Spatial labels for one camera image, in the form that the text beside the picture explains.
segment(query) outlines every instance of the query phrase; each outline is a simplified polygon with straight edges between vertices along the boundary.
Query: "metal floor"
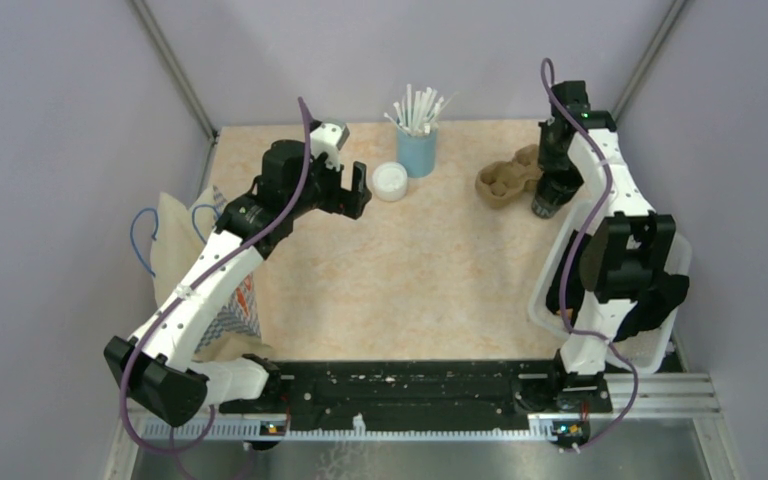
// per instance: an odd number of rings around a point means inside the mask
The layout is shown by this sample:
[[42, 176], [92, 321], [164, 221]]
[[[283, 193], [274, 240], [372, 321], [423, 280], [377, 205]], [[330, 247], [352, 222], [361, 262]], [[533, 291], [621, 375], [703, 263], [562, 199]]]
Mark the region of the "metal floor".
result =
[[[246, 452], [240, 443], [213, 441], [183, 459], [199, 480], [230, 479], [244, 466], [242, 478], [251, 480], [709, 478], [690, 420], [627, 420], [580, 455], [561, 455], [547, 442], [284, 442]], [[132, 476], [180, 478], [172, 459], [142, 452]]]

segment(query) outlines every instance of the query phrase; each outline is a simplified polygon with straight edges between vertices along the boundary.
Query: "cable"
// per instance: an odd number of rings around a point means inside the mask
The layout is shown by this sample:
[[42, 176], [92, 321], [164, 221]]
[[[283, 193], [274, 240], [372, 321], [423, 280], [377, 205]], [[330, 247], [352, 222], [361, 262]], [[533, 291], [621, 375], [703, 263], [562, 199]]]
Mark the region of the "cable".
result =
[[198, 225], [196, 225], [196, 212], [199, 211], [200, 208], [212, 208], [213, 209], [213, 220], [219, 220], [219, 209], [217, 209], [215, 206], [209, 204], [209, 203], [200, 203], [193, 207], [193, 213], [191, 216], [192, 222], [193, 222], [193, 230], [196, 231], [196, 235], [199, 236], [201, 239], [201, 243], [207, 244], [207, 240], [204, 239], [204, 235], [201, 234], [201, 232], [198, 229]]
[[[549, 75], [551, 76], [550, 80], [546, 79], [546, 67], [549, 67]], [[575, 258], [576, 253], [578, 252], [579, 247], [581, 247], [581, 242], [584, 239], [584, 235], [587, 232], [587, 230], [590, 228], [590, 224], [593, 223], [593, 220], [596, 219], [596, 215], [599, 214], [599, 211], [602, 209], [602, 206], [605, 205], [605, 202], [608, 200], [608, 195], [611, 194], [611, 188], [614, 184], [614, 176], [611, 173], [611, 168], [608, 166], [608, 162], [606, 161], [605, 154], [602, 152], [602, 149], [599, 148], [599, 145], [596, 143], [595, 140], [593, 140], [593, 137], [590, 136], [589, 133], [587, 133], [587, 130], [581, 126], [581, 124], [578, 123], [578, 121], [573, 118], [573, 116], [569, 113], [569, 110], [561, 103], [560, 100], [558, 100], [558, 97], [555, 96], [555, 92], [552, 91], [552, 85], [555, 83], [555, 65], [552, 63], [551, 58], [544, 58], [542, 62], [540, 62], [540, 80], [543, 82], [543, 88], [546, 90], [546, 93], [549, 95], [549, 101], [552, 102], [552, 105], [555, 106], [555, 108], [558, 109], [559, 112], [561, 112], [561, 115], [570, 123], [570, 125], [575, 128], [576, 132], [578, 132], [584, 140], [587, 141], [587, 143], [590, 145], [590, 148], [593, 149], [594, 152], [596, 152], [596, 156], [599, 158], [599, 160], [602, 162], [602, 169], [605, 171], [605, 191], [602, 192], [602, 195], [599, 196], [599, 199], [596, 201], [596, 205], [593, 206], [593, 209], [590, 211], [589, 214], [587, 214], [587, 218], [584, 220], [584, 223], [581, 225], [581, 228], [579, 228], [578, 233], [575, 236], [575, 239], [572, 242], [572, 247], [570, 247], [570, 252], [567, 255], [566, 261], [564, 262], [564, 269], [561, 272], [561, 285], [560, 285], [560, 307], [561, 307], [561, 319], [564, 321], [564, 327], [567, 329], [567, 332], [570, 333], [570, 335], [587, 335], [591, 337], [598, 338], [599, 340], [602, 340], [603, 342], [606, 342], [608, 344], [608, 348], [611, 350], [611, 353], [614, 354], [617, 359], [619, 359], [624, 364], [628, 365], [628, 368], [631, 370], [631, 375], [634, 379], [634, 384], [631, 389], [631, 397], [628, 400], [628, 404], [620, 411], [619, 415], [617, 415], [616, 418], [611, 420], [611, 423], [608, 424], [607, 427], [602, 429], [599, 433], [597, 433], [593, 438], [590, 439], [589, 442], [585, 443], [584, 445], [580, 445], [577, 449], [568, 449], [567, 451], [575, 451], [578, 452], [585, 447], [589, 447], [590, 445], [593, 445], [596, 443], [599, 439], [604, 437], [604, 435], [611, 430], [613, 430], [622, 420], [625, 418], [626, 415], [628, 415], [628, 412], [631, 411], [631, 407], [634, 405], [634, 401], [637, 399], [637, 390], [640, 386], [640, 376], [637, 373], [637, 368], [635, 368], [634, 364], [631, 363], [631, 360], [624, 357], [622, 354], [620, 354], [619, 350], [617, 350], [617, 346], [614, 345], [614, 342], [612, 339], [608, 338], [607, 336], [603, 335], [602, 333], [595, 332], [593, 330], [576, 330], [573, 328], [572, 323], [569, 319], [569, 314], [567, 313], [567, 286], [569, 285], [569, 277], [570, 272], [572, 271], [572, 263], [573, 259]]]
[[134, 219], [131, 221], [131, 248], [134, 249], [134, 254], [137, 255], [137, 260], [140, 261], [140, 263], [143, 264], [143, 267], [146, 269], [146, 271], [151, 274], [152, 277], [156, 276], [154, 274], [154, 270], [151, 269], [150, 266], [148, 266], [148, 262], [145, 261], [142, 254], [140, 254], [140, 249], [137, 248], [137, 242], [134, 240], [134, 227], [137, 225], [137, 220], [140, 219], [140, 217], [146, 213], [146, 212], [152, 212], [154, 213], [154, 232], [151, 234], [152, 240], [157, 240], [157, 229], [160, 227], [160, 221], [157, 218], [157, 209], [146, 207], [142, 210], [140, 210], [135, 216]]
[[[284, 207], [281, 213], [279, 213], [278, 216], [275, 217], [275, 219], [272, 220], [272, 222], [269, 225], [267, 225], [263, 230], [251, 236], [250, 238], [246, 239], [242, 245], [232, 250], [231, 253], [219, 259], [215, 264], [213, 264], [211, 267], [205, 270], [204, 273], [199, 275], [199, 277], [196, 278], [192, 284], [190, 284], [191, 289], [195, 290], [196, 288], [198, 288], [198, 286], [201, 285], [205, 280], [207, 280], [208, 277], [210, 277], [214, 272], [219, 270], [222, 267], [222, 265], [224, 265], [229, 260], [239, 255], [240, 253], [244, 252], [246, 249], [248, 249], [255, 243], [259, 242], [263, 237], [265, 237], [270, 232], [272, 232], [272, 230], [274, 230], [275, 227], [277, 227], [279, 224], [281, 224], [281, 222], [284, 221], [284, 219], [287, 218], [287, 216], [293, 210], [293, 207], [295, 207], [296, 202], [298, 202], [299, 197], [302, 194], [302, 190], [304, 189], [305, 181], [307, 180], [308, 170], [310, 168], [310, 124], [313, 122], [313, 118], [310, 115], [310, 111], [308, 110], [307, 105], [304, 102], [304, 99], [299, 97], [298, 101], [299, 101], [299, 109], [301, 110], [301, 115], [302, 115], [302, 123], [304, 124], [304, 136], [305, 136], [304, 137], [305, 138], [304, 158], [306, 161], [302, 162], [302, 172], [299, 177], [299, 183], [296, 186], [296, 190], [293, 192], [292, 197], [290, 197], [290, 201], [287, 202], [287, 205]], [[134, 370], [134, 364], [137, 361], [137, 357], [139, 356], [139, 353], [142, 351], [143, 347], [145, 347], [146, 343], [148, 343], [149, 339], [151, 339], [152, 335], [154, 335], [154, 332], [157, 331], [160, 325], [169, 317], [169, 315], [173, 311], [175, 311], [175, 309], [182, 302], [183, 300], [181, 298], [174, 299], [172, 303], [170, 303], [169, 306], [166, 308], [166, 310], [163, 310], [162, 312], [160, 312], [160, 314], [157, 316], [157, 319], [155, 319], [154, 322], [152, 322], [152, 324], [148, 327], [145, 334], [142, 336], [142, 338], [139, 339], [139, 341], [137, 342], [137, 345], [134, 347], [134, 351], [128, 357], [128, 361], [125, 363], [125, 368], [122, 372], [122, 379], [119, 383], [119, 416], [122, 420], [122, 426], [125, 428], [125, 431], [128, 433], [128, 436], [131, 437], [131, 440], [133, 440], [134, 443], [140, 446], [140, 448], [143, 448], [144, 450], [152, 453], [159, 453], [159, 454], [165, 454], [165, 455], [177, 455], [178, 453], [181, 453], [183, 451], [186, 451], [194, 447], [195, 445], [198, 445], [207, 436], [207, 433], [210, 431], [210, 428], [213, 426], [213, 421], [216, 418], [216, 409], [213, 407], [213, 405], [211, 405], [210, 420], [208, 421], [207, 427], [205, 427], [204, 431], [201, 433], [201, 435], [199, 435], [198, 438], [196, 438], [195, 441], [180, 448], [174, 448], [174, 447], [159, 448], [159, 447], [155, 447], [154, 445], [140, 438], [139, 434], [134, 428], [134, 425], [131, 423], [131, 419], [128, 415], [128, 401], [127, 401], [128, 383], [131, 379], [131, 373]]]

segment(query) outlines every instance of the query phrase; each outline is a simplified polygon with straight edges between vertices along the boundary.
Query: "blue wire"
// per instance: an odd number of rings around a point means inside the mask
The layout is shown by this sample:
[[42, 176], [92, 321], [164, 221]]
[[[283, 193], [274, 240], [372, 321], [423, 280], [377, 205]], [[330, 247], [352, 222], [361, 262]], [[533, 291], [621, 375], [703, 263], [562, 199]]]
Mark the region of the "blue wire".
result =
[[198, 235], [199, 238], [201, 239], [201, 243], [205, 243], [206, 244], [207, 240], [204, 239], [204, 235], [201, 234], [201, 232], [198, 229], [198, 225], [196, 225], [196, 212], [199, 211], [200, 208], [212, 208], [213, 209], [213, 215], [214, 215], [214, 217], [213, 217], [214, 221], [215, 220], [219, 220], [219, 209], [217, 209], [216, 207], [214, 207], [213, 205], [211, 205], [209, 203], [202, 203], [202, 204], [199, 204], [199, 205], [196, 205], [195, 207], [193, 207], [193, 213], [192, 213], [192, 219], [191, 219], [192, 222], [193, 222], [193, 230], [196, 231], [196, 235]]
[[131, 247], [134, 249], [134, 253], [137, 255], [137, 260], [140, 261], [140, 263], [143, 264], [143, 267], [145, 267], [146, 271], [151, 274], [152, 277], [156, 276], [154, 274], [154, 271], [151, 269], [151, 267], [148, 266], [148, 262], [145, 261], [143, 256], [140, 254], [140, 249], [137, 248], [137, 242], [134, 241], [134, 227], [137, 225], [137, 220], [139, 220], [140, 216], [146, 212], [151, 212], [154, 214], [154, 232], [151, 234], [152, 240], [157, 240], [157, 229], [160, 227], [160, 220], [157, 217], [157, 209], [146, 207], [137, 213], [136, 216], [134, 216], [134, 220], [131, 221]]

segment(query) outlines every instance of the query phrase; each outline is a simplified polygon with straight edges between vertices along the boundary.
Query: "small white container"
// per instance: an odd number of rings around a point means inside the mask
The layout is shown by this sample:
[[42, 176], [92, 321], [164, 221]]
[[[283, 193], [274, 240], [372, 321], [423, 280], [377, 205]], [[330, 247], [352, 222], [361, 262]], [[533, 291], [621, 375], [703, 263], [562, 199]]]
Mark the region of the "small white container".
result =
[[395, 202], [408, 193], [408, 172], [396, 162], [382, 163], [372, 172], [372, 189], [385, 202]]
[[[528, 302], [529, 318], [560, 338], [568, 338], [569, 333], [564, 328], [564, 321], [561, 317], [553, 314], [546, 308], [546, 294], [552, 285], [552, 279], [555, 276], [558, 265], [561, 263], [572, 231], [578, 229], [584, 223], [587, 214], [590, 213], [592, 208], [593, 203], [589, 200], [582, 200], [573, 205], [564, 221], [563, 227], [561, 227], [561, 232], [558, 234], [555, 244], [552, 246], [552, 250], [549, 252], [546, 263], [543, 264], [543, 270], [537, 279], [537, 288], [532, 292], [531, 299]], [[590, 226], [590, 231], [587, 233], [592, 235], [598, 227], [599, 225], [594, 222], [594, 225]], [[676, 233], [664, 270], [667, 273], [687, 275], [687, 272], [690, 270], [692, 253], [687, 239]], [[673, 310], [659, 328], [648, 332], [640, 332], [634, 337], [616, 343], [617, 350], [634, 364], [639, 373], [655, 373], [661, 367], [661, 361], [664, 359], [667, 344], [670, 341], [677, 312], [678, 309]], [[608, 351], [606, 360], [611, 365], [628, 370], [628, 366], [619, 361], [610, 351]]]

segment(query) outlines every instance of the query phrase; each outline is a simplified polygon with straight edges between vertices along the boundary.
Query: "cotton swab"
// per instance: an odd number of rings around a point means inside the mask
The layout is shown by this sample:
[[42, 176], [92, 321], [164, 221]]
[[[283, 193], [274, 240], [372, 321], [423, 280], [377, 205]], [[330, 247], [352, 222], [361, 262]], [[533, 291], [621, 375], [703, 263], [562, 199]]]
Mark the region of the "cotton swab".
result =
[[446, 105], [449, 104], [449, 102], [452, 101], [453, 98], [455, 98], [455, 95], [457, 95], [457, 92], [455, 92], [451, 97], [449, 97], [448, 100], [445, 102], [443, 101], [443, 97], [440, 97], [439, 100], [437, 100], [437, 104], [434, 105], [434, 113], [431, 116], [431, 119], [429, 119], [429, 122], [437, 123], [437, 117], [440, 116], [440, 112], [443, 111], [444, 108], [446, 108]]
[[386, 118], [387, 120], [390, 120], [391, 122], [393, 122], [393, 125], [395, 125], [395, 126], [396, 126], [396, 128], [398, 128], [399, 130], [401, 130], [401, 131], [403, 131], [403, 132], [405, 132], [405, 133], [408, 133], [408, 134], [410, 133], [410, 132], [408, 132], [407, 130], [405, 130], [405, 127], [403, 127], [402, 125], [400, 125], [400, 124], [399, 124], [399, 122], [395, 121], [395, 120], [393, 119], [393, 117], [391, 117], [391, 116], [390, 116], [390, 114], [389, 114], [389, 113], [387, 113], [387, 112], [384, 112], [384, 118]]

